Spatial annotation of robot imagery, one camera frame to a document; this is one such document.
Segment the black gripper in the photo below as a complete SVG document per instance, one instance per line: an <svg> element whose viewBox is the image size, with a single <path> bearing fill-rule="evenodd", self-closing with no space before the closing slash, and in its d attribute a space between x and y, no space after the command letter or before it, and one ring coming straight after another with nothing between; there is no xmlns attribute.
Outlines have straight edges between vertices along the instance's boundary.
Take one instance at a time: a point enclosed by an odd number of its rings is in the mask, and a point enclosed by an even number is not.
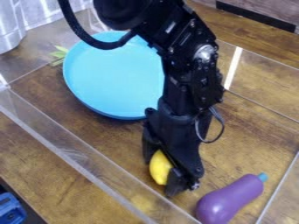
<svg viewBox="0 0 299 224"><path fill-rule="evenodd" d="M209 110L187 109L177 114L165 99L159 100L158 109L146 110L143 157L150 164L155 152L162 151L173 164L165 188L167 197L201 187L205 168L199 147L206 142L210 125Z"/></svg>

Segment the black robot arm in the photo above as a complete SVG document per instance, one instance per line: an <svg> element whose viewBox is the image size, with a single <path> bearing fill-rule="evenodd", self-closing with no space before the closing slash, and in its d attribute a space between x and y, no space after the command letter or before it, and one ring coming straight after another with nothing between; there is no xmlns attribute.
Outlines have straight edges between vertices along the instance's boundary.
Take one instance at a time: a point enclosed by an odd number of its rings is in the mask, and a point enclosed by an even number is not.
<svg viewBox="0 0 299 224"><path fill-rule="evenodd" d="M94 5L103 23L139 35L162 57L163 96L158 108L145 111L143 154L153 162L161 151L171 162L165 194L173 197L201 186L199 146L211 142L211 120L221 117L217 37L183 0L94 0Z"/></svg>

